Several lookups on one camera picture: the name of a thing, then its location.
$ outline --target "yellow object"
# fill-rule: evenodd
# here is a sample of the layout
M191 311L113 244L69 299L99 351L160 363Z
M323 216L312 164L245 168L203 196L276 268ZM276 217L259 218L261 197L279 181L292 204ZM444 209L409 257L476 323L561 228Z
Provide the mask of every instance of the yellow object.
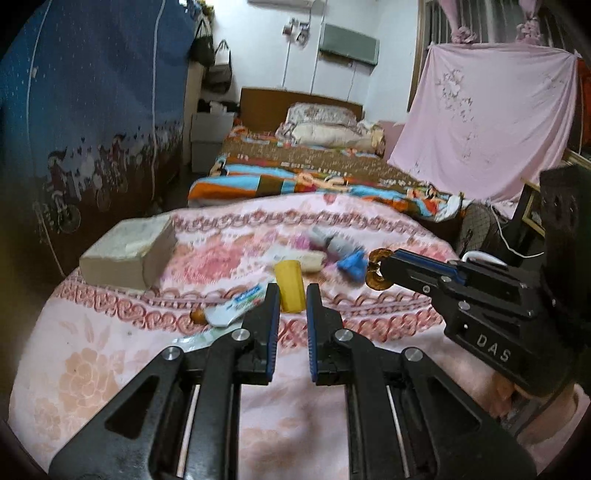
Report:
M275 278L281 293L281 308L286 313L300 313L306 308L304 280L297 260L284 260L275 265Z

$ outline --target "wall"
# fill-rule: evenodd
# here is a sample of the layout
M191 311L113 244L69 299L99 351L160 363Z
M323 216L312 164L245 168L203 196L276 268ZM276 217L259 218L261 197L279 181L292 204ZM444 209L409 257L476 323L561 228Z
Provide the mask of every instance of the wall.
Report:
M310 93L324 1L318 0L311 12L307 45L291 44L285 80L288 90ZM381 4L389 1L392 0L328 0L325 21L375 36ZM308 11L261 7L246 0L209 0L208 3L215 7L214 40L217 43L225 38L232 51L234 85L224 98L237 99L243 86L280 88L288 47L281 30L291 17L307 21ZM319 60L312 93L343 100L349 97L352 102L363 103L370 75L371 69L362 64L357 64L355 72L352 66Z
M418 0L382 0L379 10L379 61L369 80L365 117L404 122L413 76Z

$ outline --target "silver bolt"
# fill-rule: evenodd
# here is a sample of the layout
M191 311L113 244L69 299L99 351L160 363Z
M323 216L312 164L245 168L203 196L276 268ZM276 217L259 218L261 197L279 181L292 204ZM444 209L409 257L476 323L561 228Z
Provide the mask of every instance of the silver bolt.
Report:
M162 350L162 358L165 360L176 360L181 354L181 349L177 346L169 346Z
M404 351L404 356L409 362L419 362L423 359L423 352L418 348L411 347Z
M345 328L341 328L341 330L337 330L335 332L335 338L339 342L348 342L353 338L353 332L351 330L347 330Z
M237 342L243 342L244 340L248 340L250 336L251 333L245 328L239 328L238 330L234 330L232 332L232 338Z

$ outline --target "wooden headboard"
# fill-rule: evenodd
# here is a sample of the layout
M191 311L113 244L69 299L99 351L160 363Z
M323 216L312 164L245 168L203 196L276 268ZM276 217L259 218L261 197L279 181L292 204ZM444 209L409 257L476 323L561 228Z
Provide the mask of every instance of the wooden headboard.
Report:
M299 102L344 106L357 120L363 118L363 105L358 103L286 90L243 88L240 94L242 124L253 132L274 132L285 121L289 107Z

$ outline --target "bedspread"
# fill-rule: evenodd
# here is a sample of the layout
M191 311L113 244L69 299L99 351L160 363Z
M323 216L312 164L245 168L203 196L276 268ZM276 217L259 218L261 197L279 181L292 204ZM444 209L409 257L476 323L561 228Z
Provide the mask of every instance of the bedspread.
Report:
M445 210L450 197L376 155L350 148L296 146L236 127L210 176L192 185L189 204L219 205L305 192L347 193L422 218Z
M408 216L347 195L301 194L173 212L178 245L159 283L145 293L92 287L78 270L55 290L27 343L12 390L9 424L47 469L55 453L174 338L203 335L189 313L223 303L269 278L264 252L298 245L311 225L340 232L368 251L405 248L456 258ZM385 348L423 348L474 398L492 370L443 336L430 299L393 286L376 292L334 265L305 283L345 326ZM310 379L305 312L282 314L273 382L242 389L241 480L348 479L343 387Z

